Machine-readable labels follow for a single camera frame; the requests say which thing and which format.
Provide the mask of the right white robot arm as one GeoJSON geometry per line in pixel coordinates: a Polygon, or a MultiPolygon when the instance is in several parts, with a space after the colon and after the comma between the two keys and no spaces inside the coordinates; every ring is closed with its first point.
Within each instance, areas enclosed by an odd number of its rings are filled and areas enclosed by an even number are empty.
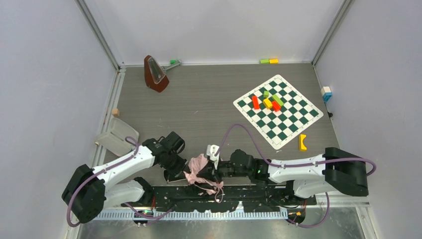
{"type": "Polygon", "coordinates": [[[228,177],[248,177],[256,185],[286,182],[291,194],[302,199],[331,191],[366,197],[368,163],[370,160],[335,147],[327,147],[324,154],[313,157],[273,159],[269,163],[237,149],[229,161],[220,161],[217,166],[208,161],[198,175],[217,183],[228,177]]]}

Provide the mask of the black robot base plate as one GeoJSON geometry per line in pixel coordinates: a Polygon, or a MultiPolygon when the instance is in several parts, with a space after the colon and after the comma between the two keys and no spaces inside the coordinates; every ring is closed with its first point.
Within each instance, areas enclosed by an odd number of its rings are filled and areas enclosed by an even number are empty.
{"type": "Polygon", "coordinates": [[[274,212],[278,208],[295,209],[298,206],[317,204],[314,196],[302,199],[294,196],[293,184],[285,185],[227,185],[218,196],[209,195],[203,189],[193,186],[153,186],[144,194],[147,200],[129,202],[133,207],[147,207],[159,212],[212,213],[233,212],[242,205],[245,212],[274,212]]]}

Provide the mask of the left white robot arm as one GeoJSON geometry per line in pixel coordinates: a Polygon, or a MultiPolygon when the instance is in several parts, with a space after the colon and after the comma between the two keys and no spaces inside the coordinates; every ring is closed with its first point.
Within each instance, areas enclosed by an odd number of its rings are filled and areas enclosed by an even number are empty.
{"type": "Polygon", "coordinates": [[[83,164],[73,173],[61,196],[67,204],[69,226],[88,223],[103,209],[123,203],[150,205],[154,189],[145,179],[136,177],[127,183],[122,180],[155,165],[171,176],[178,176],[186,166],[186,159],[179,156],[185,141],[173,131],[158,140],[151,138],[138,143],[127,136],[125,141],[134,146],[129,153],[94,168],[83,164]]]}

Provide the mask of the pink and black folding umbrella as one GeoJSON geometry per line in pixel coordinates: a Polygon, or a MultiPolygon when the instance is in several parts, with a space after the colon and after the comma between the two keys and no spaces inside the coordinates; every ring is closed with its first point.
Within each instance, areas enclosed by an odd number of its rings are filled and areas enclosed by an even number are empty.
{"type": "Polygon", "coordinates": [[[188,162],[188,171],[184,171],[184,176],[189,185],[194,185],[204,190],[208,195],[214,195],[217,203],[222,203],[224,198],[224,183],[221,179],[215,179],[212,172],[209,173],[209,160],[200,154],[197,157],[191,158],[188,162]]]}

